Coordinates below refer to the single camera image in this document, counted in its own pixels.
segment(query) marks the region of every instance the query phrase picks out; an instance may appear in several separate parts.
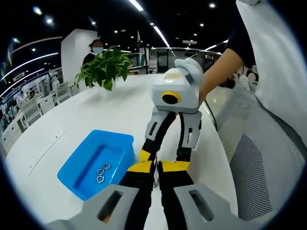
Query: green leaves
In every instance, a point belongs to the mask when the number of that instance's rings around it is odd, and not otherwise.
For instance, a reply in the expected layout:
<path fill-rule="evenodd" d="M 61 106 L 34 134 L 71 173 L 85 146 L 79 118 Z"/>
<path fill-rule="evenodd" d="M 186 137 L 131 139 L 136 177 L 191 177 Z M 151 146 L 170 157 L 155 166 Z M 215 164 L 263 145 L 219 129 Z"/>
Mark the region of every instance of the green leaves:
<path fill-rule="evenodd" d="M 128 54 L 123 54 L 117 46 L 112 46 L 103 54 L 96 55 L 92 62 L 81 67 L 81 72 L 75 77 L 75 85 L 79 88 L 79 82 L 85 81 L 85 85 L 92 88 L 93 82 L 97 82 L 100 87 L 111 91 L 112 79 L 122 76 L 126 81 L 129 65 L 131 61 Z"/>
<path fill-rule="evenodd" d="M 105 82 L 104 82 L 104 88 L 105 88 L 106 90 L 112 91 L 112 86 L 113 86 L 112 79 L 107 79 L 107 80 L 105 80 Z"/>

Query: human arm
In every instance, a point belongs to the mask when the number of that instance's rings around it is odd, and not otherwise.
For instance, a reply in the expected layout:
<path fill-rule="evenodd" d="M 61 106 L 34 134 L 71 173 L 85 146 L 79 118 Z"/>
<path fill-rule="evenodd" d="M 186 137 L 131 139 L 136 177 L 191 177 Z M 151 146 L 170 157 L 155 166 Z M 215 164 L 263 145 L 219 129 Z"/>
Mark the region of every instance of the human arm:
<path fill-rule="evenodd" d="M 205 83 L 200 86 L 199 105 L 211 90 L 225 82 L 230 75 L 236 73 L 243 65 L 251 68 L 254 64 L 255 57 L 252 44 L 236 8 L 234 28 L 226 45 L 226 50 L 216 63 L 204 73 Z"/>
<path fill-rule="evenodd" d="M 215 64 L 204 73 L 206 79 L 205 83 L 200 86 L 200 105 L 211 90 L 225 82 L 231 74 L 235 73 L 242 66 L 242 58 L 235 51 L 226 49 Z"/>

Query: white chair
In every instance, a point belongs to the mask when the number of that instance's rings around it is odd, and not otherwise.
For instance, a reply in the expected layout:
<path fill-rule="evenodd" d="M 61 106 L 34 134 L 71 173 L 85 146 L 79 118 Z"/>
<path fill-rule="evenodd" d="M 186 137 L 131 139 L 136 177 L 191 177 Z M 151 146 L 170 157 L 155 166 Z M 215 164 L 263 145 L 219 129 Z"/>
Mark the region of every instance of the white chair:
<path fill-rule="evenodd" d="M 63 101 L 69 99 L 71 94 L 68 90 L 68 82 L 64 82 L 63 84 L 56 86 L 56 96 L 57 96 L 57 103 L 60 104 Z"/>
<path fill-rule="evenodd" d="M 265 224 L 294 189 L 307 148 L 289 125 L 240 87 L 232 90 L 216 122 L 236 187 L 238 216 Z"/>
<path fill-rule="evenodd" d="M 40 104 L 40 108 L 42 109 L 43 114 L 46 114 L 49 110 L 55 107 L 52 95 L 42 98 L 39 104 Z"/>
<path fill-rule="evenodd" d="M 25 122 L 27 127 L 32 125 L 36 120 L 38 120 L 43 114 L 38 108 L 36 98 L 32 98 L 28 102 L 26 102 L 21 110 L 24 114 Z"/>

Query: person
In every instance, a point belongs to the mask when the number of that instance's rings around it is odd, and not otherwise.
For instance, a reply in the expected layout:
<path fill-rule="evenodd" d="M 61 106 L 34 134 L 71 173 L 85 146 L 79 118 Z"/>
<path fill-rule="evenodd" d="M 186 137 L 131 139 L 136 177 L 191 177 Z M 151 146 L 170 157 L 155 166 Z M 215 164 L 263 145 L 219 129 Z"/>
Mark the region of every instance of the person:
<path fill-rule="evenodd" d="M 28 100 L 27 93 L 20 90 L 19 105 L 22 106 L 27 100 Z"/>
<path fill-rule="evenodd" d="M 307 66 L 293 15 L 283 1 L 237 0 L 226 50 L 204 73 L 199 105 L 243 65 L 257 65 L 255 96 L 261 106 L 290 126 L 307 146 Z"/>
<path fill-rule="evenodd" d="M 90 53 L 85 56 L 82 65 L 90 63 L 94 60 L 95 55 L 102 54 L 104 45 L 99 39 L 95 39 L 90 45 Z"/>
<path fill-rule="evenodd" d="M 205 83 L 200 86 L 199 105 L 215 87 L 225 84 L 229 76 L 236 73 L 243 65 L 251 68 L 255 65 L 252 44 L 236 7 L 234 28 L 226 44 L 225 52 L 205 73 Z"/>

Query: gray gripper housing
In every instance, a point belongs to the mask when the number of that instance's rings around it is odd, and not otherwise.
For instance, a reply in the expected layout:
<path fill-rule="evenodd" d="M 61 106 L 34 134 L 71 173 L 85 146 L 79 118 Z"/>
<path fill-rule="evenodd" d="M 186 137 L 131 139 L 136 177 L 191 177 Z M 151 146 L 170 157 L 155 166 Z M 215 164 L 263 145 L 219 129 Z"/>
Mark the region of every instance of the gray gripper housing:
<path fill-rule="evenodd" d="M 257 222 L 244 221 L 232 214 L 229 203 L 203 184 L 176 187 L 174 190 L 188 230 L 260 229 Z M 79 214 L 69 220 L 55 220 L 46 227 L 48 230 L 124 230 L 137 192 L 137 188 L 110 184 L 87 200 Z M 100 219 L 109 213 L 112 214 L 109 222 L 102 222 Z"/>
<path fill-rule="evenodd" d="M 82 206 L 79 214 L 69 220 L 55 220 L 48 230 L 124 230 L 127 216 L 138 188 L 110 184 Z M 100 219 L 112 214 L 108 223 Z"/>

